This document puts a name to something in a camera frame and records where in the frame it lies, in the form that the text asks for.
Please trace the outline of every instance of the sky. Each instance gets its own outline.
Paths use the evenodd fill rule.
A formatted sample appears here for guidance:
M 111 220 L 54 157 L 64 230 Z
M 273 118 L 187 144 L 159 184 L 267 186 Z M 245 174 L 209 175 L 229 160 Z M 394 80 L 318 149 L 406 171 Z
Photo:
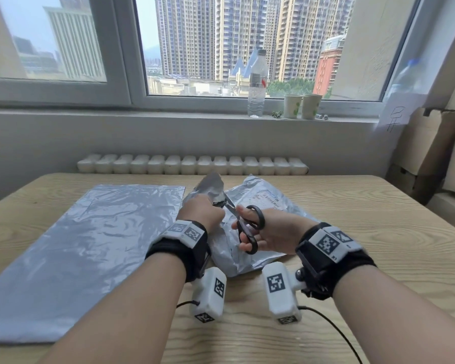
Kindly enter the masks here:
M 158 45 L 155 0 L 136 0 L 143 48 Z M 58 51 L 43 7 L 61 7 L 59 0 L 0 0 L 0 9 L 12 35 L 29 39 L 39 51 Z

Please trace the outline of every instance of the small plant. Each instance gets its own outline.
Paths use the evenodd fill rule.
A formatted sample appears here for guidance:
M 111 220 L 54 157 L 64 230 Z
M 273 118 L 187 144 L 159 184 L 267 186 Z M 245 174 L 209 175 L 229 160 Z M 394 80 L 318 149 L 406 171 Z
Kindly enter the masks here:
M 283 115 L 283 111 L 280 110 L 280 111 L 273 111 L 271 113 L 271 115 L 275 118 L 275 119 L 279 119 L 282 115 Z

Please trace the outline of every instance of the paper sign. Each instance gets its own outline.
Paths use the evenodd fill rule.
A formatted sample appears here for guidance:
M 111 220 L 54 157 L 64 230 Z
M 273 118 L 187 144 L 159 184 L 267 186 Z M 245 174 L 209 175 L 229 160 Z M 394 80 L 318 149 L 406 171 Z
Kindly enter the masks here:
M 371 173 L 382 177 L 386 175 L 403 128 L 412 113 L 425 104 L 426 97 L 418 93 L 403 92 L 395 92 L 389 97 L 369 140 L 368 150 L 373 153 Z

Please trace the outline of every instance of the cable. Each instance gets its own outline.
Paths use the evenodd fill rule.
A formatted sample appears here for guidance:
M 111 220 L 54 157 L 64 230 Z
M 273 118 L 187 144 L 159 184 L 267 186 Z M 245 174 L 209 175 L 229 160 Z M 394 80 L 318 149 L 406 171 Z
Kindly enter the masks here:
M 357 354 L 356 349 L 354 349 L 354 347 L 352 346 L 352 344 L 350 343 L 350 341 L 347 339 L 346 335 L 344 335 L 344 334 L 342 333 L 342 331 L 339 329 L 339 327 L 337 327 L 337 326 L 335 325 L 334 322 L 332 322 L 332 321 L 331 321 L 330 319 L 328 319 L 325 315 L 323 315 L 323 314 L 322 314 L 321 312 L 319 312 L 318 310 L 315 310 L 314 308 L 309 308 L 309 307 L 304 306 L 304 305 L 299 305 L 297 308 L 300 309 L 300 310 L 310 310 L 311 312 L 317 313 L 319 316 L 321 316 L 322 318 L 324 318 L 328 323 L 330 323 L 330 324 L 333 326 L 333 328 L 335 328 L 335 329 L 337 330 L 337 332 L 340 333 L 340 335 L 344 338 L 344 340 L 346 341 L 346 343 L 349 345 L 349 347 L 351 348 L 351 350 L 352 350 L 352 352 L 354 353 L 354 355 L 356 355 L 356 358 L 357 358 L 359 364 L 362 364 L 362 360 L 360 359 L 359 355 Z
M 199 305 L 200 302 L 195 301 L 195 300 L 184 301 L 183 303 L 180 303 L 179 305 L 177 305 L 177 308 L 181 307 L 182 305 L 187 305 L 187 304 Z

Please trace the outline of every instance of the wooden table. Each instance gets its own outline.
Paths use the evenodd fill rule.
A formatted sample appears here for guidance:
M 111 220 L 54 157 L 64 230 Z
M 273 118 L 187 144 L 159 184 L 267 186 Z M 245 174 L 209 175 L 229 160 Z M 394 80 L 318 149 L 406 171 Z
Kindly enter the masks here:
M 223 177 L 230 188 L 242 176 Z M 0 201 L 0 272 L 96 184 L 185 185 L 200 176 L 52 174 L 33 181 Z M 455 317 L 455 228 L 378 177 L 265 177 L 316 218 L 339 226 L 366 247 L 378 266 Z M 285 257 L 289 269 L 300 265 Z M 187 284 L 180 301 L 189 300 Z M 362 350 L 332 300 L 300 304 L 333 319 Z M 0 363 L 32 363 L 48 345 L 0 347 Z M 223 322 L 199 327 L 188 307 L 176 312 L 164 362 L 182 363 L 356 363 L 352 352 L 326 321 L 303 313 L 297 325 L 269 318 L 260 272 L 229 279 Z

